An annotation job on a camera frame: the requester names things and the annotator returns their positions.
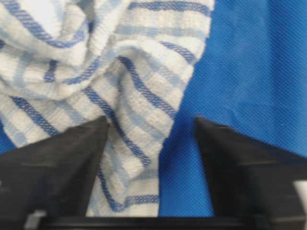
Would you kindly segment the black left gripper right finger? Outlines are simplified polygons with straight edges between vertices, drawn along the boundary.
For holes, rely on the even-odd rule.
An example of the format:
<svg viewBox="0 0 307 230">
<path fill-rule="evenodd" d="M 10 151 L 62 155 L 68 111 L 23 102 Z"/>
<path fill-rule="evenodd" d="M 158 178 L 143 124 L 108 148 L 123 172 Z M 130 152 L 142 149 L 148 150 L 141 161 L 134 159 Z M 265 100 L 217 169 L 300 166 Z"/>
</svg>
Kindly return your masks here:
<svg viewBox="0 0 307 230">
<path fill-rule="evenodd" d="M 306 229 L 306 158 L 203 117 L 195 131 L 214 213 L 206 229 Z"/>
</svg>

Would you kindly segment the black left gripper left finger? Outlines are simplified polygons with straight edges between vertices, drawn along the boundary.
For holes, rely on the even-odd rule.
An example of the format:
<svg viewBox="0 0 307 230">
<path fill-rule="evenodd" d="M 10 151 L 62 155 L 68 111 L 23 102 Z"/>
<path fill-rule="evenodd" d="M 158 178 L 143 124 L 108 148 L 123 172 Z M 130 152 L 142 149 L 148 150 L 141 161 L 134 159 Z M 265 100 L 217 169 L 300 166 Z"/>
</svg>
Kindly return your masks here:
<svg viewBox="0 0 307 230">
<path fill-rule="evenodd" d="M 1 154 L 1 229 L 36 230 L 41 218 L 85 217 L 107 133 L 102 116 Z"/>
</svg>

